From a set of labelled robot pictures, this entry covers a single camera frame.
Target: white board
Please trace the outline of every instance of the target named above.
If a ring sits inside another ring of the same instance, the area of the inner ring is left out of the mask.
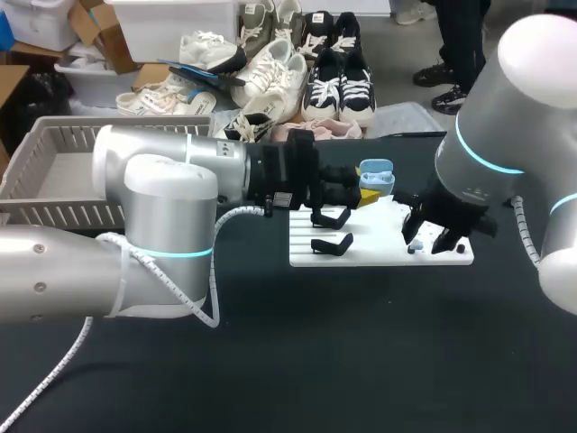
[[[338,218],[342,207],[326,207],[323,215]],[[288,219],[289,261],[295,267],[358,267],[358,266],[455,266],[468,265],[474,259],[469,239],[459,244],[465,246],[464,253],[456,251],[431,254],[433,242],[442,227],[424,223],[416,239],[424,248],[408,253],[401,228],[409,207],[392,201],[392,197],[381,198],[377,203],[352,212],[351,217],[339,231],[313,227],[310,209],[302,207],[291,211]],[[344,236],[353,233],[354,242],[342,257],[314,253],[310,247],[312,239],[322,239],[340,244]]]

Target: gray plastic basket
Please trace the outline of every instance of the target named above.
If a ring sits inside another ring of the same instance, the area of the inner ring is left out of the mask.
[[[121,207],[96,196],[92,151],[102,126],[119,124],[208,136],[212,117],[42,117],[26,134],[0,185],[0,212],[8,224],[63,230],[124,227]]]

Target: black sneaker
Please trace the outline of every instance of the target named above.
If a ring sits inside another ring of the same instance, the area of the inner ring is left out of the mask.
[[[455,84],[454,74],[444,63],[421,69],[413,75],[413,83],[420,88],[434,88],[442,84]]]
[[[284,100],[278,93],[254,97],[242,112],[214,137],[240,142],[258,142],[280,120],[284,110]]]
[[[308,76],[302,107],[302,115],[307,122],[337,118],[340,77],[339,55],[325,48],[316,58],[315,66]]]
[[[461,91],[458,85],[454,85],[447,93],[433,98],[431,106],[443,115],[457,115],[465,102],[467,94]]]
[[[351,51],[361,49],[361,26],[352,12],[345,12],[339,16],[334,26],[336,42],[333,51],[346,56]]]
[[[303,41],[298,52],[307,60],[316,60],[325,48],[330,48],[334,38],[334,18],[326,11],[305,15]]]
[[[377,103],[371,69],[362,56],[362,51],[353,51],[344,60],[339,93],[341,121],[350,123],[356,120],[360,127],[373,124]]]

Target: dark tabletop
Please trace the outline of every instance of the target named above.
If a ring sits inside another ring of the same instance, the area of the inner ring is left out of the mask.
[[[417,191],[438,143],[331,142],[322,157],[390,158]],[[521,192],[540,244],[545,205],[530,182]],[[239,216],[216,244],[218,329],[99,319],[13,431],[575,431],[577,317],[539,289],[513,211],[491,214],[499,236],[472,237],[472,266],[368,269],[291,268],[287,215]],[[0,326],[0,418],[81,325]]]

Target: robotic arm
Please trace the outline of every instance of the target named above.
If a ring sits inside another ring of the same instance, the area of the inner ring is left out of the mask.
[[[378,199],[363,196],[354,167],[322,167],[313,135],[303,131],[286,143],[257,144],[105,126],[92,176],[100,198],[122,205],[129,243],[198,306],[207,295],[217,204],[247,200],[269,217],[305,204],[315,224],[340,228],[347,214],[326,218],[323,205]],[[49,227],[3,227],[0,275],[2,320],[191,313],[127,251]]]
[[[530,175],[550,207],[539,280],[547,297],[577,314],[577,23],[536,15],[502,37],[435,156],[430,185],[412,207],[407,242],[423,221],[446,227],[433,253],[473,230],[495,235],[486,216]]]
[[[197,305],[206,299],[217,204],[312,208],[314,224],[343,226],[378,194],[358,188],[354,167],[322,167],[312,134],[284,144],[221,141],[120,126],[96,140],[98,195],[122,205],[126,237]],[[412,211],[407,243],[425,221],[445,227],[433,253],[473,230],[497,233],[486,213],[535,176],[551,208],[539,278],[546,295],[577,314],[577,24],[538,15],[514,24],[481,73],[435,157],[430,185],[396,192]],[[332,219],[323,205],[345,205]],[[190,314],[116,245],[48,227],[8,226],[0,242],[0,319],[44,316],[175,318]]]

